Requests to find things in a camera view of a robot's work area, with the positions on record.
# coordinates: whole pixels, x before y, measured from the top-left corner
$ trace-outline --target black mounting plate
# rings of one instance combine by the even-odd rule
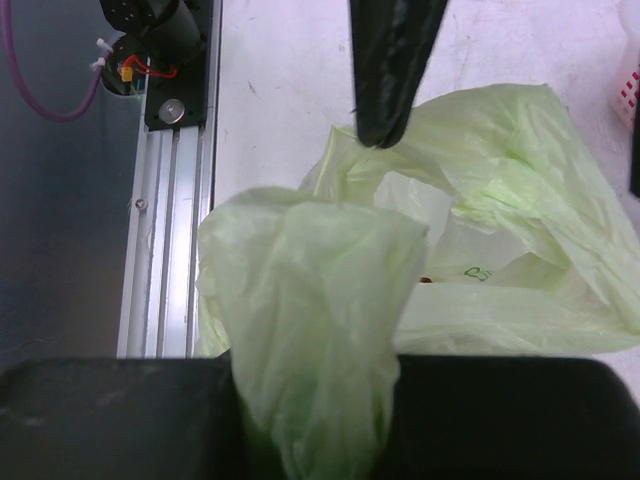
[[[185,2],[203,33],[206,47],[186,65],[180,67],[175,78],[149,77],[147,85],[147,102],[144,123],[149,131],[203,125],[207,120],[207,103],[209,96],[209,58],[212,46],[212,12],[213,2],[220,0],[197,0]],[[162,105],[171,99],[180,100],[184,105],[184,116],[171,125],[160,119],[158,112]]]

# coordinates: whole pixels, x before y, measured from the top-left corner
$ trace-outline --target green plastic bag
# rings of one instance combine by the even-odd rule
[[[233,347],[254,450],[289,478],[368,471],[394,350],[640,343],[637,237],[546,86],[427,102],[385,151],[334,128],[301,191],[241,194],[205,220],[199,247],[199,352]]]

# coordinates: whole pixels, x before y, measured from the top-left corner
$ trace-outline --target dark floor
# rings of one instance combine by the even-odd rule
[[[99,0],[14,1],[23,74],[47,107],[74,109],[95,41],[112,29]],[[0,367],[44,356],[115,354],[139,105],[100,90],[70,124],[39,118],[0,51]]]

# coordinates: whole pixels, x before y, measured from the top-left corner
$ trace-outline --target metal bolt head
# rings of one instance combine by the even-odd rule
[[[170,98],[162,104],[158,116],[167,125],[173,125],[184,117],[184,103],[177,98]]]

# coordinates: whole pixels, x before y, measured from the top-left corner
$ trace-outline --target wire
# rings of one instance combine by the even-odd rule
[[[140,60],[140,57],[138,57],[137,55],[131,55],[130,57],[128,57],[123,62],[122,67],[134,68],[136,72],[142,75],[149,75],[151,77],[174,78],[176,75],[178,75],[178,70],[173,66],[169,70],[169,73],[159,72],[158,70],[146,65],[142,60]]]
[[[103,66],[99,64],[96,65],[95,73],[93,74],[93,78],[89,84],[89,89],[87,90],[82,103],[80,103],[80,106],[76,110],[70,113],[51,112],[43,107],[31,93],[20,71],[20,65],[18,64],[18,57],[13,43],[11,0],[0,0],[0,23],[2,25],[2,43],[4,44],[4,51],[7,57],[7,63],[9,64],[9,74],[11,75],[11,79],[13,80],[16,88],[20,92],[20,95],[33,109],[33,111],[47,120],[58,123],[72,122],[84,115],[96,96]],[[106,59],[109,56],[109,53],[110,52],[108,50],[104,50],[101,54],[101,58]]]

